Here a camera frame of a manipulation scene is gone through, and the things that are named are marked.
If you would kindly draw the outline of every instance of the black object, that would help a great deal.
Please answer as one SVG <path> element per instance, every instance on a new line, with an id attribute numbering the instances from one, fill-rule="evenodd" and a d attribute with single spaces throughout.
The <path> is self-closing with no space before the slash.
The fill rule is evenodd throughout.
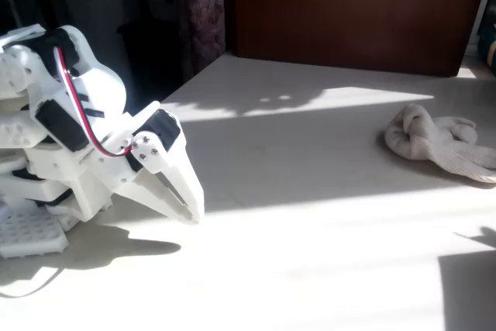
<path id="1" fill-rule="evenodd" d="M 86 108 L 84 109 L 84 112 L 86 113 L 87 116 L 93 116 L 95 118 L 105 118 L 105 113 L 101 112 L 100 110 Z"/>
<path id="2" fill-rule="evenodd" d="M 166 151 L 169 151 L 174 141 L 179 137 L 181 129 L 176 123 L 176 120 L 167 114 L 165 110 L 159 109 L 143 124 L 134 135 L 139 132 L 148 131 L 155 133 Z"/>
<path id="3" fill-rule="evenodd" d="M 23 168 L 22 170 L 12 171 L 12 176 L 15 176 L 17 178 L 21 178 L 23 180 L 30 180 L 30 181 L 44 181 L 45 180 L 44 178 L 39 178 L 35 174 L 29 173 L 27 168 Z M 53 201 L 38 201 L 37 199 L 33 199 L 33 201 L 36 202 L 36 205 L 38 205 L 38 207 L 40 207 L 41 205 L 58 205 L 66 198 L 70 197 L 72 194 L 73 194 L 72 189 L 68 188 L 66 191 L 64 191 L 62 194 L 60 194 L 58 197 L 56 197 Z"/>
<path id="4" fill-rule="evenodd" d="M 38 109 L 36 118 L 70 151 L 78 151 L 88 145 L 83 129 L 56 101 L 45 101 Z"/>
<path id="5" fill-rule="evenodd" d="M 52 76 L 57 75 L 57 65 L 53 58 L 54 47 L 60 47 L 62 49 L 67 69 L 79 62 L 76 47 L 64 29 L 50 30 L 31 39 L 16 40 L 15 42 L 8 43 L 4 47 L 4 50 L 11 46 L 25 46 L 38 53 L 46 69 Z"/>
<path id="6" fill-rule="evenodd" d="M 126 154 L 126 159 L 133 171 L 138 172 L 143 168 L 143 165 L 131 153 Z"/>
<path id="7" fill-rule="evenodd" d="M 31 180 L 31 181 L 43 181 L 44 178 L 39 178 L 35 174 L 31 174 L 28 172 L 27 168 L 23 168 L 22 170 L 15 170 L 12 171 L 12 174 L 16 176 L 17 178 L 23 178 L 24 180 Z"/>
<path id="8" fill-rule="evenodd" d="M 72 192 L 72 189 L 69 188 L 66 191 L 64 191 L 61 195 L 56 197 L 53 201 L 48 201 L 48 202 L 47 201 L 37 201 L 36 199 L 33 199 L 33 201 L 36 202 L 36 205 L 38 207 L 41 207 L 43 205 L 55 206 L 55 205 L 59 205 L 61 202 L 65 201 L 71 195 L 73 195 L 73 192 Z"/>
<path id="9" fill-rule="evenodd" d="M 79 101 L 90 102 L 88 95 L 85 95 L 84 93 L 76 93 L 76 95 L 79 98 Z"/>

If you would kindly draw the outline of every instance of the wire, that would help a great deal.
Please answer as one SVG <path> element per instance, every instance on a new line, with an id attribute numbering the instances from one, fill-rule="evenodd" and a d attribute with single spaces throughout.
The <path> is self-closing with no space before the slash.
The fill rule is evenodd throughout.
<path id="1" fill-rule="evenodd" d="M 62 81 L 67 89 L 67 93 L 69 94 L 69 98 L 71 99 L 72 105 L 76 111 L 77 118 L 79 119 L 79 123 L 81 124 L 81 128 L 83 129 L 84 134 L 86 135 L 89 143 L 92 143 L 100 153 L 103 153 L 107 157 L 121 157 L 126 155 L 130 147 L 123 148 L 118 153 L 111 153 L 106 150 L 102 144 L 98 141 L 93 129 L 89 124 L 88 117 L 84 113 L 83 105 L 81 104 L 81 100 L 78 97 L 78 93 L 76 92 L 76 88 L 71 80 L 71 76 L 67 72 L 67 68 L 65 66 L 64 56 L 62 54 L 62 49 L 60 47 L 54 47 L 53 55 L 55 56 L 55 64 L 57 65 L 57 74 L 59 76 L 60 81 Z"/>

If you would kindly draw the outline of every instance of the robotic arm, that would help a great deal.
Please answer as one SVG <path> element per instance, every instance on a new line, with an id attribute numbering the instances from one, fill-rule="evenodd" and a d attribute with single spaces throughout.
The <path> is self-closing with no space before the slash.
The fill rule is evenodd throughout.
<path id="1" fill-rule="evenodd" d="M 67 240 L 42 250 L 23 241 L 21 230 L 34 227 L 23 228 L 26 214 L 46 213 L 67 231 L 108 208 L 113 193 L 184 223 L 201 220 L 203 190 L 181 124 L 159 102 L 123 113 L 122 80 L 79 30 L 18 29 L 0 38 L 0 52 L 0 257 L 65 248 Z M 28 105 L 12 111 L 19 101 Z"/>

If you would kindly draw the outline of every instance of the sunlight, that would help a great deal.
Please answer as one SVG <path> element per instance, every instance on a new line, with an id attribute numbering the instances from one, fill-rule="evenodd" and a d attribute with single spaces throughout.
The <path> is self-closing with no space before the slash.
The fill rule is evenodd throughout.
<path id="1" fill-rule="evenodd" d="M 474 75 L 471 69 L 467 69 L 466 67 L 461 67 L 458 71 L 457 78 L 469 78 L 476 79 L 477 77 Z"/>
<path id="2" fill-rule="evenodd" d="M 254 109 L 246 112 L 243 116 L 268 116 L 290 112 L 308 112 L 313 110 L 348 108 L 350 106 L 386 104 L 390 102 L 409 102 L 428 100 L 434 98 L 429 95 L 417 95 L 413 93 L 382 91 L 379 89 L 343 87 L 325 89 L 322 94 L 297 107 L 282 107 L 278 109 Z M 280 100 L 290 105 L 291 97 L 282 95 Z"/>
<path id="3" fill-rule="evenodd" d="M 273 99 L 268 97 L 256 98 L 252 102 L 246 97 L 240 97 L 238 102 L 227 103 L 247 111 L 237 114 L 233 109 L 210 109 L 198 107 L 191 103 L 183 105 L 179 102 L 164 103 L 166 110 L 173 112 L 181 122 L 195 122 L 213 119 L 228 119 L 237 116 L 268 116 L 292 112 L 309 112 L 314 110 L 348 108 L 350 106 L 378 105 L 391 102 L 411 102 L 429 100 L 431 95 L 419 95 L 407 92 L 383 91 L 379 89 L 342 87 L 330 88 L 322 91 L 317 98 L 312 98 L 303 105 L 291 106 L 294 97 L 280 95 Z"/>

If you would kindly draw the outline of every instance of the perforated plate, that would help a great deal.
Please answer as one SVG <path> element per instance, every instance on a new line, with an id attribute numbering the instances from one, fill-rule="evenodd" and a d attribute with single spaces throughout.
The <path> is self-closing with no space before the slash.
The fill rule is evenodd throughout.
<path id="1" fill-rule="evenodd" d="M 0 257 L 62 252 L 68 245 L 57 217 L 45 208 L 14 211 L 0 222 Z"/>

